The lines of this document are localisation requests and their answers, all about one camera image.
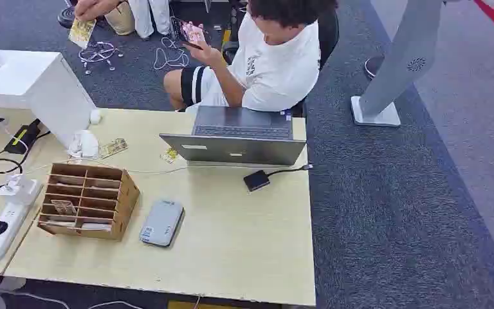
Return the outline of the standing person's hand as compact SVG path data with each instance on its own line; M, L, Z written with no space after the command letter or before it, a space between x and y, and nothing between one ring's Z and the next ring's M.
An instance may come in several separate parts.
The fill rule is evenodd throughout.
M80 21L92 21L114 10L121 0L78 0L75 5L75 18Z

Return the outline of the seated person's hand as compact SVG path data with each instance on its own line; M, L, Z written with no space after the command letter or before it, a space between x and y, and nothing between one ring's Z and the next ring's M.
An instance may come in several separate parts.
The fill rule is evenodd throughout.
M227 66L221 52L209 46L205 41L195 42L192 46L185 43L184 47L190 52L193 58L213 69L225 68Z

